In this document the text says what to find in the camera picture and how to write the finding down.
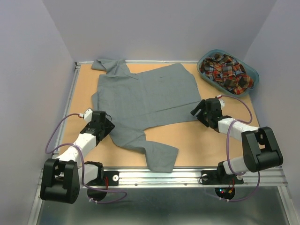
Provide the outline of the teal plastic basket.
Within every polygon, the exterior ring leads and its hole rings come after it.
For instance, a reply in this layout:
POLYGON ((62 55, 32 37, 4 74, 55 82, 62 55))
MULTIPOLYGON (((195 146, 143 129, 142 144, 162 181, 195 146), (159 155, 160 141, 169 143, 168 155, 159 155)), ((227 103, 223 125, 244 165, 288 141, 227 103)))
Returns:
POLYGON ((210 56, 213 56, 214 54, 216 53, 221 53, 221 54, 227 54, 229 56, 232 56, 231 54, 223 51, 223 50, 218 50, 218 49, 215 49, 215 50, 211 50, 209 51, 208 53, 206 53, 197 63, 197 70, 200 74, 200 77, 206 81, 208 84, 212 85, 213 87, 215 87, 216 89, 218 89, 219 91, 221 91, 222 93, 224 94, 227 94, 227 95, 231 95, 231 96, 235 96, 235 97, 243 97, 247 94, 249 94, 250 91, 252 91, 258 84, 259 82, 259 74, 257 73, 257 71, 255 69, 253 69, 252 67, 250 67, 249 65, 247 65, 246 63, 242 62, 241 60, 239 60, 238 58, 234 57, 240 64, 243 65, 244 69, 246 70, 246 73, 254 80, 254 87, 252 89, 249 89, 247 91, 245 91, 243 94, 240 94, 240 95, 235 95, 235 94, 232 94, 230 92, 228 92, 227 90, 225 90, 224 88, 218 86, 217 84, 215 84, 213 81, 211 81, 210 79, 208 79, 207 77, 205 77, 201 72, 200 72, 200 69, 199 69, 199 66, 201 64, 201 62, 207 58, 207 57, 210 57, 210 56))

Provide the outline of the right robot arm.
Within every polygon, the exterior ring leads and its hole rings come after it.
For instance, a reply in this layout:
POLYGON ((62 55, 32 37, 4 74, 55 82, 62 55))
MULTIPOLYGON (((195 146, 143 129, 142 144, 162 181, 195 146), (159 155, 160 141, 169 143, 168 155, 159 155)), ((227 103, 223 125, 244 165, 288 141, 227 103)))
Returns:
POLYGON ((281 166, 284 159, 273 130, 270 127, 253 127, 250 122, 223 115, 224 106, 222 95, 219 95, 201 100, 191 114, 206 127, 225 134, 227 141, 231 137, 240 141, 243 155, 233 159, 227 156, 216 170, 204 174, 203 182, 216 180, 226 183, 247 172, 255 173, 281 166))

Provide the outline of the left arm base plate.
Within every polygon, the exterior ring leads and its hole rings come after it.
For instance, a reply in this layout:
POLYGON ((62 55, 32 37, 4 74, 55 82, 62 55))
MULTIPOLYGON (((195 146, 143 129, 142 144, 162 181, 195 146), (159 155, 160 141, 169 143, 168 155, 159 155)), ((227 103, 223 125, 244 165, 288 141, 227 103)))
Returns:
POLYGON ((118 171, 104 171, 98 173, 97 177, 87 183, 89 186, 108 186, 114 187, 119 185, 119 172, 118 171))

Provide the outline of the grey long sleeve shirt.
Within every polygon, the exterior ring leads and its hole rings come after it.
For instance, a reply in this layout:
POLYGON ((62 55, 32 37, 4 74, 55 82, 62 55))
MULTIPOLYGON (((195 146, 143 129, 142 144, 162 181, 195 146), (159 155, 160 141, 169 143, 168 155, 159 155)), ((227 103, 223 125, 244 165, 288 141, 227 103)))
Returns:
POLYGON ((92 69, 105 71, 91 99, 95 110, 111 116, 112 141, 144 154, 150 170, 170 173, 178 149, 147 141, 145 130, 194 120, 191 111, 201 101, 194 76, 181 64, 134 74, 124 60, 97 59, 92 69))

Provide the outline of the aluminium front rail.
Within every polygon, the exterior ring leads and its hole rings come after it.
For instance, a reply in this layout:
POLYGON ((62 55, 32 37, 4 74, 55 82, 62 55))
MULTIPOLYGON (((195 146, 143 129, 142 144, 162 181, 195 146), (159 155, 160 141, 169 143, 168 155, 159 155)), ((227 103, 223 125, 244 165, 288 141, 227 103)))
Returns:
POLYGON ((271 168, 257 173, 247 172, 239 180, 244 184, 203 185, 199 179, 202 170, 216 170, 213 167, 177 167, 172 173, 152 172, 144 167, 107 167, 104 171, 118 171, 119 185, 110 188, 208 188, 208 187, 260 187, 287 186, 287 180, 281 167, 271 168))

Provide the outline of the plaid long sleeve shirt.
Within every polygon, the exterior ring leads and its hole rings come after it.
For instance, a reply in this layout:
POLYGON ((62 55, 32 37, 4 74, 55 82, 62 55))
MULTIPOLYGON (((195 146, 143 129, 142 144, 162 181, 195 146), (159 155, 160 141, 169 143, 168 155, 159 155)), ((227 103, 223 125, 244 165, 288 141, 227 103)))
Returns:
POLYGON ((254 80, 246 73, 243 65, 227 54, 216 53, 205 58, 199 69, 205 77, 235 95, 254 87, 254 80))

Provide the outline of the aluminium rail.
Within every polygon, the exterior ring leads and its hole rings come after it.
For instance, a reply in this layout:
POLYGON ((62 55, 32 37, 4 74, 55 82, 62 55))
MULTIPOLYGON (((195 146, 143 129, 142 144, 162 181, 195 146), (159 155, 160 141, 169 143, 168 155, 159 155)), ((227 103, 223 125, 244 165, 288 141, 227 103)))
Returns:
MULTIPOLYGON (((125 60, 126 63, 134 64, 163 64, 163 63, 198 63, 198 60, 125 60)), ((75 62, 76 65, 92 64, 93 61, 75 62)))
POLYGON ((287 180, 281 167, 271 168, 257 173, 247 172, 239 180, 244 184, 203 185, 199 179, 202 170, 216 170, 213 167, 177 167, 172 173, 152 172, 144 167, 107 167, 104 171, 118 171, 119 185, 110 188, 208 188, 208 187, 260 187, 287 186, 287 180))

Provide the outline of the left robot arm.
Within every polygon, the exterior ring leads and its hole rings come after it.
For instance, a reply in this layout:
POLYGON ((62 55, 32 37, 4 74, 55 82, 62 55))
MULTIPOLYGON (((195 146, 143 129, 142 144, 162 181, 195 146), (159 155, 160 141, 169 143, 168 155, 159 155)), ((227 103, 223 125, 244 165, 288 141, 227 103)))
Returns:
POLYGON ((66 143, 68 149, 55 159, 44 163, 40 197, 45 201, 73 204, 80 189, 90 181, 95 184, 108 179, 100 162, 84 162, 84 157, 93 150, 113 129, 111 117, 104 111, 87 109, 78 114, 87 124, 74 143, 66 143))

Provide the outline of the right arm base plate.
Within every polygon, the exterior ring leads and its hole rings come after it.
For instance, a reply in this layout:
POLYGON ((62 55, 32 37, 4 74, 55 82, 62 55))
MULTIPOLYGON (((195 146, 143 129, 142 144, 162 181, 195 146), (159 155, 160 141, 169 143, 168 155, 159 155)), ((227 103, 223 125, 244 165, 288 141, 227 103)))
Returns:
POLYGON ((199 179, 203 185, 241 185, 244 180, 239 180, 235 175, 228 175, 225 172, 218 172, 217 170, 202 170, 199 179))

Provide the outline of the aluminium back rail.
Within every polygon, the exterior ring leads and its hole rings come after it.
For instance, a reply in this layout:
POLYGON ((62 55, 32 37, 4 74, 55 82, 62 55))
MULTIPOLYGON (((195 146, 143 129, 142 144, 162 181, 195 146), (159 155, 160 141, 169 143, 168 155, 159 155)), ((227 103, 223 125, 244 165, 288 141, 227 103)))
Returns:
MULTIPOLYGON (((198 63, 198 60, 125 60, 126 63, 134 64, 163 64, 163 63, 198 63)), ((92 64, 93 61, 75 62, 76 65, 92 64)))

